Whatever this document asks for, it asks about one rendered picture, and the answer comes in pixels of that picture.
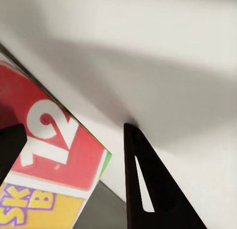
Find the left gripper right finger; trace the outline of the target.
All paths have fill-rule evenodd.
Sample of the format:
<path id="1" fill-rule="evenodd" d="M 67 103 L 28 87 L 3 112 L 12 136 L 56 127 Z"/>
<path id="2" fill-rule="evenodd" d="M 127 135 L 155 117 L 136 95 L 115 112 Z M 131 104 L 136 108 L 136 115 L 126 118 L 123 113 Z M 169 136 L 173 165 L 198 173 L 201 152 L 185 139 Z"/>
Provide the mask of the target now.
<path id="1" fill-rule="evenodd" d="M 124 124 L 127 229 L 207 229 L 143 132 Z M 143 209 L 135 156 L 155 212 Z"/>

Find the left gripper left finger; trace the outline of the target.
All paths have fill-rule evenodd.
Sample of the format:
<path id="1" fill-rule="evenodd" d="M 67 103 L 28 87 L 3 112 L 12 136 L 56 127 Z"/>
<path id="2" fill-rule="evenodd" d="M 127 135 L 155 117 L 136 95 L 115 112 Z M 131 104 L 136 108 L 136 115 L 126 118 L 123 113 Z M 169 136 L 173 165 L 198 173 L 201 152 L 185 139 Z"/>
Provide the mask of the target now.
<path id="1" fill-rule="evenodd" d="M 0 130 L 0 186 L 27 143 L 23 123 Z"/>

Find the board game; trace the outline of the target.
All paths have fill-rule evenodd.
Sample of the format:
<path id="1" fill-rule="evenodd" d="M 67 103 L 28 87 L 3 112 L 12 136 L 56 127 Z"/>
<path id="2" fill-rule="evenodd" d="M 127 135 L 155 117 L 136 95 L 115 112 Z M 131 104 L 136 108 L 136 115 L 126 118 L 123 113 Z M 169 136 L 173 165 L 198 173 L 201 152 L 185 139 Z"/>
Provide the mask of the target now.
<path id="1" fill-rule="evenodd" d="M 0 186 L 0 229 L 72 229 L 111 152 L 0 50 L 0 130 L 27 143 Z"/>

